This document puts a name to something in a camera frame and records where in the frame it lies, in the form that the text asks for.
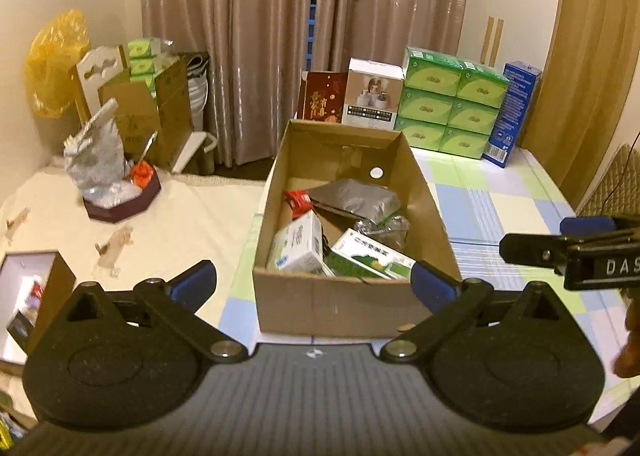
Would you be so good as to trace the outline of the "right hand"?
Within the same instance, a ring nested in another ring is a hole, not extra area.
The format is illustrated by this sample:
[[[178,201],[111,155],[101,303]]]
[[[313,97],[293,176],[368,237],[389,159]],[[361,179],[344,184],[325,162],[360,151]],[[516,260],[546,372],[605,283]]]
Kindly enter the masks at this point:
[[[632,378],[640,374],[640,311],[639,301],[634,299],[626,313],[625,327],[628,337],[613,366],[620,378]]]

